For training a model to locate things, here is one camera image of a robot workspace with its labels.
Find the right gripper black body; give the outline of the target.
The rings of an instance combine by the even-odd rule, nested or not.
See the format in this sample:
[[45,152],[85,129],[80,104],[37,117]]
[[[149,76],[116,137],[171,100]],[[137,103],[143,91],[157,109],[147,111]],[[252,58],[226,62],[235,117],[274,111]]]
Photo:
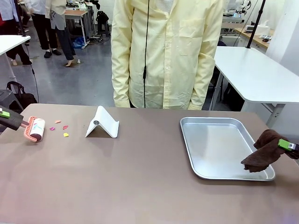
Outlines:
[[290,151],[288,152],[288,156],[294,160],[298,160],[299,159],[299,145],[290,143],[288,148],[290,149]]

